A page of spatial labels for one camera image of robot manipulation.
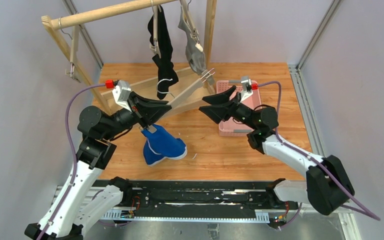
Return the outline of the blue white underwear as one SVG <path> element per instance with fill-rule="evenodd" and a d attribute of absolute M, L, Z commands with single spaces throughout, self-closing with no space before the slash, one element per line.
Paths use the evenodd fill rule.
<path fill-rule="evenodd" d="M 187 145 L 182 139 L 174 137 L 161 125 L 153 124 L 152 127 L 153 131 L 140 131 L 146 138 L 142 154 L 148 166 L 154 166 L 165 159 L 181 160 L 187 155 Z"/>

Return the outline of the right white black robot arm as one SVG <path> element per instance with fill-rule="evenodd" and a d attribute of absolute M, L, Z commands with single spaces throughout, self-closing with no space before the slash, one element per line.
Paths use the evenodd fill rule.
<path fill-rule="evenodd" d="M 251 128 L 246 137 L 252 149 L 282 161 L 305 178 L 304 184 L 293 184 L 284 178 L 274 181 L 268 188 L 274 202 L 310 204 L 327 216 L 354 197 L 354 187 L 338 157 L 305 151 L 277 132 L 279 122 L 275 107 L 261 104 L 251 108 L 245 105 L 235 86 L 205 96 L 203 101 L 207 105 L 199 107 L 199 110 L 213 122 L 219 124 L 233 119 Z"/>

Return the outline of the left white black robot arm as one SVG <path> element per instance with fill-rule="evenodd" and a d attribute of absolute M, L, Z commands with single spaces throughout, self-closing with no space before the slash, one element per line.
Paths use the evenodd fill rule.
<path fill-rule="evenodd" d="M 82 240 L 91 227 L 112 207 L 132 198 L 132 184 L 115 177 L 90 203 L 84 199 L 111 160 L 114 139 L 135 125 L 148 128 L 171 110 L 165 100 L 142 97 L 134 91 L 114 89 L 120 110 L 108 115 L 96 106 L 86 107 L 79 116 L 78 130 L 83 138 L 73 155 L 72 169 L 56 201 L 37 223 L 24 233 L 32 240 Z"/>

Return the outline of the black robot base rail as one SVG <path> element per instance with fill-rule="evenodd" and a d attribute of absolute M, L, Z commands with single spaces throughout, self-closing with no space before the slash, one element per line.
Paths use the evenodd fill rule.
<path fill-rule="evenodd" d="M 268 181 L 132 180 L 128 197 L 104 207 L 100 220 L 286 222 L 299 203 L 281 203 Z"/>

